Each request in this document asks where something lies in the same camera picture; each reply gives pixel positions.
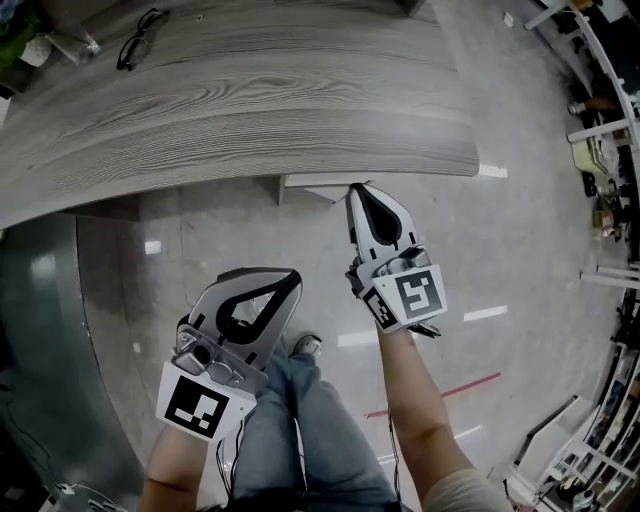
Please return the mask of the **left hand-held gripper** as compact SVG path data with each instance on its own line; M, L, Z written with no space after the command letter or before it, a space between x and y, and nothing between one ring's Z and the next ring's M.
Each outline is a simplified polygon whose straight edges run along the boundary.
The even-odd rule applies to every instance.
M248 325L233 320L239 304L268 294ZM301 296L302 278L294 269L219 275L179 323L176 347L162 369L156 417L208 443L225 438L255 408L268 381L263 368Z

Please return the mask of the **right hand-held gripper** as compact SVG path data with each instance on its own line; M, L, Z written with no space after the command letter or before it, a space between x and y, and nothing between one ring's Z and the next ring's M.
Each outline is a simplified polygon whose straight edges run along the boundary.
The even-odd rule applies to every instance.
M415 245L418 235L409 212L365 183L350 185L346 206L349 236L359 258L346 273L354 295L384 333L435 333L427 320L448 309L441 269L422 244ZM375 260L386 253L399 254L384 263Z

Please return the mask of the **person's right forearm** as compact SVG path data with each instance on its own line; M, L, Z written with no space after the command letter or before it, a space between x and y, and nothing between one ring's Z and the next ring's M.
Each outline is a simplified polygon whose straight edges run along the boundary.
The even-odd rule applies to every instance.
M445 402L412 334L379 332L378 340L391 420L423 500L441 479L473 465L454 438Z

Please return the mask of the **person's left forearm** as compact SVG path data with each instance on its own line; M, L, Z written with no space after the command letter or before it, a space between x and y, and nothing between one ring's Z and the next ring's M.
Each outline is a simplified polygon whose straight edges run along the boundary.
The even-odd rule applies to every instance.
M209 444L166 425L145 470L137 512L196 512Z

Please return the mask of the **wooden work table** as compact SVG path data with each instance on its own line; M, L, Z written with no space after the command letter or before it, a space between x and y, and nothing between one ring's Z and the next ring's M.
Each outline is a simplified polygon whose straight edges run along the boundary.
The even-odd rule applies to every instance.
M151 8L168 21L118 71ZM214 179L478 172L433 13L395 0L126 0L81 25L99 54L50 60L0 127L0 228Z

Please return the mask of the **white office desk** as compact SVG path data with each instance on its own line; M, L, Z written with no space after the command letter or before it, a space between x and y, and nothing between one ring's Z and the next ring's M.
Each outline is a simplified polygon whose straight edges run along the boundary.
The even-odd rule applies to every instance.
M579 10L574 0L556 0L552 5L529 19L524 24L524 28L527 31L531 31L550 19L553 15L560 13L563 9L568 9L574 16L574 20L578 26L576 37L581 37L586 42L591 55L610 80L623 111L623 118L621 120L570 133L567 135L567 140L570 143L574 143L590 137L602 136L623 130L627 133L627 137L622 141L622 145L629 146L633 156L640 156L640 120L636 117L631 98L623 87L624 80L616 74L614 66L606 54L605 48L589 23L589 18Z

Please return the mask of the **person's grey shoe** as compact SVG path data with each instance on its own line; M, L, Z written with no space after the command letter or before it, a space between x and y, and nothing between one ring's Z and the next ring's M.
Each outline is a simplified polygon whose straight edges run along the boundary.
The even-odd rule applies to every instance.
M315 334L303 335L293 346L290 356L305 356L316 360L321 354L322 340Z

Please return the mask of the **person's blue jeans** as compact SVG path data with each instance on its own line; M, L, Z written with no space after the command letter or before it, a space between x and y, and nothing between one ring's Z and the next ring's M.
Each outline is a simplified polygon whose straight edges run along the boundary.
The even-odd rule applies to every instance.
M401 512L363 432L310 357L279 343L247 416L230 512Z

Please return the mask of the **curved grey partition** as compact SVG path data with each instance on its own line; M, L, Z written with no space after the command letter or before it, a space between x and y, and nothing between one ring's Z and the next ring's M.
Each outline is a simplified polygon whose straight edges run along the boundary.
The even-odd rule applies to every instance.
M87 326L77 222L53 214L0 241L0 424L49 488L81 483L135 512L142 467Z

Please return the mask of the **person's white shirt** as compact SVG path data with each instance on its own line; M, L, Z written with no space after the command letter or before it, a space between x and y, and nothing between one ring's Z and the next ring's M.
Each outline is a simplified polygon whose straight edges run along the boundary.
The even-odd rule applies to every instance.
M514 512L506 496L479 471L464 469L434 484L422 512Z

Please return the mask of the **black eyeglasses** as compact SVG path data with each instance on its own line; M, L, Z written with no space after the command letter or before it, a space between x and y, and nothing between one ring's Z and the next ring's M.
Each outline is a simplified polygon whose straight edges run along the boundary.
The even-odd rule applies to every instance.
M133 71L150 53L158 30L168 21L169 9L151 8L145 12L137 22L137 28L121 47L116 69L118 71Z

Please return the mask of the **white shelf rack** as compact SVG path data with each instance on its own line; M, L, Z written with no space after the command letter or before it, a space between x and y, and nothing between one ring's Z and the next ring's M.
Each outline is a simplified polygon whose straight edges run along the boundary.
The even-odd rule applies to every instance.
M532 429L502 485L515 512L608 512L640 485L640 351L616 343L599 399Z

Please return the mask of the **clear plastic container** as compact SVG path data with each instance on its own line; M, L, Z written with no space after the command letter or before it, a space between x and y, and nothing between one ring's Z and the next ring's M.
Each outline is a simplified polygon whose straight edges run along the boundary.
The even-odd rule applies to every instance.
M53 29L46 35L49 42L76 65L88 63L101 50L94 37L80 24Z

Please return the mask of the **white vase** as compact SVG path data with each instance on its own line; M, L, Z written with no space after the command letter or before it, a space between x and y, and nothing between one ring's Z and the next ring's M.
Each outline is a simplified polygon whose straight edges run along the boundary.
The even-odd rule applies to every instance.
M39 35L30 40L20 56L20 59L27 64L39 68L53 52L53 45L44 35Z

